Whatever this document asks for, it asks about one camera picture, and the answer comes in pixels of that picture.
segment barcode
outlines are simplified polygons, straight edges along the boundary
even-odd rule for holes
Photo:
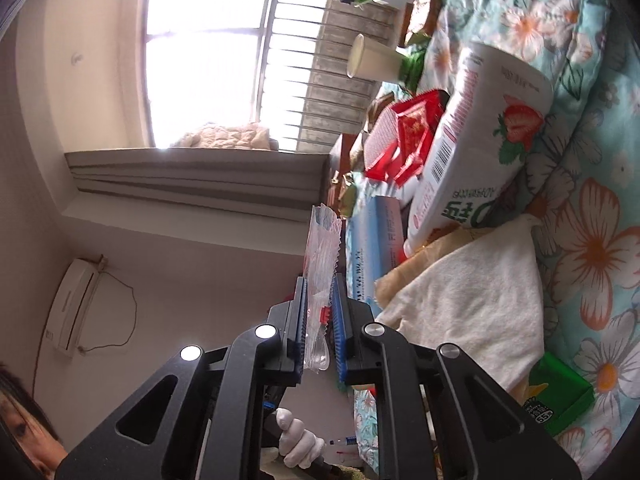
[[[444,169],[447,167],[447,162],[449,161],[451,153],[451,147],[447,144],[446,140],[442,139],[440,149],[436,154],[436,159],[433,161],[433,169],[431,170],[431,174],[438,184],[444,175]]]

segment wall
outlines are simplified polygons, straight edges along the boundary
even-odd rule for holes
[[[71,449],[167,359],[188,344],[205,349],[230,344],[266,317],[276,301],[255,291],[158,280],[114,271],[134,287],[136,331],[129,345],[73,358],[43,346],[35,398]],[[133,324],[130,290],[103,275],[79,344],[91,347],[126,340]],[[353,434],[353,405],[335,386],[335,375],[306,374],[288,390],[283,406],[327,438]]]
[[[65,218],[134,232],[302,256],[308,224],[208,207],[80,192]]]
[[[31,151],[18,101],[15,23],[0,41],[0,361],[30,388],[72,250]]]
[[[142,1],[27,1],[18,81],[30,130],[53,128],[64,152],[145,146]]]
[[[265,302],[290,293],[302,271],[302,257],[242,250],[119,229],[94,222],[67,219],[65,226],[79,254],[98,258],[126,271],[140,271],[160,279],[254,290]]]

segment floral bedsheet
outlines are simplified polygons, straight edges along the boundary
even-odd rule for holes
[[[452,89],[461,46],[492,44],[554,83],[526,166],[492,215],[526,210],[545,287],[545,344],[590,381],[592,409],[558,436],[585,478],[640,404],[640,51],[606,0],[443,0],[420,89]],[[413,19],[424,20],[428,0]],[[378,468],[375,401],[357,392],[360,454]]]

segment air conditioner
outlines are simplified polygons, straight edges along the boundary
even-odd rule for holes
[[[78,343],[82,323],[100,273],[91,263],[75,259],[66,270],[53,300],[44,340],[67,356]]]

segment white towel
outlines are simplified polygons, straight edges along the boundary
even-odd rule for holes
[[[414,344],[451,342],[510,391],[544,353],[542,283],[521,215],[426,269],[377,321]]]

